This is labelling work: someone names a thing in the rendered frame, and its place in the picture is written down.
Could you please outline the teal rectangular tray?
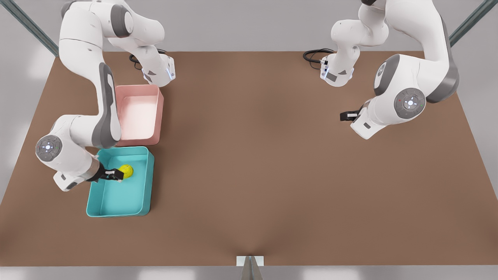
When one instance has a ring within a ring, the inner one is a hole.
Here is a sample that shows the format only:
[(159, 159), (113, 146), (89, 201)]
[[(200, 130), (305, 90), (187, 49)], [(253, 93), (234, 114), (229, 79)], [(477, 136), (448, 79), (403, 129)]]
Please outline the teal rectangular tray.
[(129, 217), (148, 214), (151, 207), (154, 156), (144, 146), (114, 147), (97, 153), (103, 166), (110, 170), (130, 165), (133, 174), (122, 182), (92, 182), (86, 213), (89, 217)]

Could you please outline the pink rectangular tray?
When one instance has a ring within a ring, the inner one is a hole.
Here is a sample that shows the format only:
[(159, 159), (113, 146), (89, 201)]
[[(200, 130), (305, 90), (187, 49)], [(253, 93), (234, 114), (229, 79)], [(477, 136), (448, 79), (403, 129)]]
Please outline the pink rectangular tray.
[(117, 146), (158, 144), (164, 103), (160, 88), (152, 84), (121, 85), (115, 91), (122, 134)]

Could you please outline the silver frame post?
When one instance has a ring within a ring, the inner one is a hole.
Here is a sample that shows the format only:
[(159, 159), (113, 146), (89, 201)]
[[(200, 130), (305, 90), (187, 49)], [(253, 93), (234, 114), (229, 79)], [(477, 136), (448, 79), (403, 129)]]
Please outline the silver frame post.
[(483, 0), (483, 2), (452, 32), (449, 37), (450, 47), (453, 47), (469, 32), (494, 6), (498, 0)]
[(264, 266), (263, 256), (237, 256), (236, 266), (242, 266), (241, 280), (263, 280), (260, 266)]
[(55, 57), (59, 56), (57, 44), (19, 7), (14, 0), (0, 0), (2, 5), (18, 22), (20, 22), (45, 48)]

